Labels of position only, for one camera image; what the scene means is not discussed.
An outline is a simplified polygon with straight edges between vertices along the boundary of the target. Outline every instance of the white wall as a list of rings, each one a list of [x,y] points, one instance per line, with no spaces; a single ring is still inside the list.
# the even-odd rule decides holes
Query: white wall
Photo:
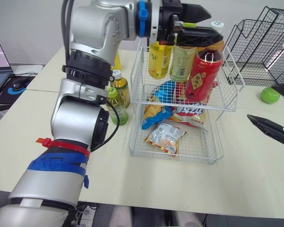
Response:
[[[284,0],[182,0],[200,4],[212,20],[225,22],[227,38],[233,25],[257,18],[265,5],[284,9]],[[46,64],[62,46],[60,10],[62,0],[0,0],[0,42],[12,63]],[[75,7],[90,0],[76,0]],[[120,49],[135,50],[137,42],[121,43]]]

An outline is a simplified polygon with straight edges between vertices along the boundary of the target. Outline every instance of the red beverage can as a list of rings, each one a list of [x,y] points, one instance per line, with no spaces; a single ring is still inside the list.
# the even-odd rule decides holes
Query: red beverage can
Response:
[[[201,102],[207,97],[222,62],[223,57],[217,50],[205,49],[195,55],[185,92],[189,102]]]

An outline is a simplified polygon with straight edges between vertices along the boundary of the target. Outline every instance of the chip bag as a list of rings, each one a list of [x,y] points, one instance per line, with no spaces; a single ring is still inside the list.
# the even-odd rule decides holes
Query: chip bag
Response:
[[[171,103],[175,90],[175,82],[172,80],[158,86],[152,93],[148,101],[158,103]],[[172,107],[165,105],[146,105],[144,110],[142,129],[148,129],[155,123],[172,116]]]
[[[192,104],[190,103],[185,95],[187,81],[185,82],[177,82],[176,83],[176,103],[177,104]],[[214,82],[212,84],[212,88],[218,86],[218,83]],[[206,113],[203,106],[206,106],[212,90],[208,93],[206,99],[199,103],[193,103],[195,106],[198,105],[201,108],[196,107],[173,107],[173,115],[168,118],[168,120],[172,120],[175,122],[182,122],[183,124],[194,126],[194,127],[201,127],[202,129],[206,130]]]
[[[151,145],[159,147],[161,150],[173,157],[177,156],[178,143],[187,132],[178,127],[161,122],[158,127],[145,139]]]

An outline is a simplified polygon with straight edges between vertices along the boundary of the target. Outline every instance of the bottle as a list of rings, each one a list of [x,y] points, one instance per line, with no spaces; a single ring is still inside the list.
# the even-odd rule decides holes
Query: bottle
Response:
[[[115,77],[115,80],[110,82],[110,86],[116,88],[118,93],[121,93],[124,98],[125,108],[127,108],[131,103],[127,80],[122,77],[120,70],[114,70],[113,76]]]
[[[193,66],[196,47],[174,46],[174,56],[169,71],[170,78],[175,82],[184,82]]]
[[[121,70],[121,62],[120,62],[120,57],[119,57],[119,52],[117,50],[117,53],[115,54],[115,65],[111,66],[111,70]]]
[[[172,46],[160,45],[158,41],[150,44],[148,72],[155,79],[162,79],[167,75]]]
[[[216,21],[213,21],[212,23],[210,23],[210,27],[222,34],[223,29],[224,29],[224,23],[222,21],[216,20]],[[221,40],[221,41],[219,41],[219,42],[217,42],[217,43],[215,43],[211,46],[207,46],[207,47],[198,47],[197,52],[200,52],[200,51],[205,50],[205,49],[212,49],[212,48],[222,52],[222,50],[224,48],[224,41]]]
[[[194,65],[185,91],[189,102],[204,100],[211,90],[223,62],[221,52],[215,48],[218,47],[211,46],[210,49],[202,50],[195,55]]]
[[[125,110],[124,99],[122,95],[118,94],[117,90],[114,87],[108,88],[108,101],[117,110],[118,116],[120,118],[120,125],[126,124],[126,122],[128,121],[128,114]],[[106,104],[106,106],[113,123],[117,124],[117,116],[115,115],[114,110],[108,104]]]

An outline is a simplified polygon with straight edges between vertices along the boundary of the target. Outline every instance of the green ball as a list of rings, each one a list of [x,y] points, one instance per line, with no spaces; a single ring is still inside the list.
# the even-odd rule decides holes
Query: green ball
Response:
[[[276,90],[272,89],[271,87],[266,87],[262,91],[260,98],[262,99],[263,102],[271,104],[278,101],[280,96],[281,96],[280,93],[277,92]]]

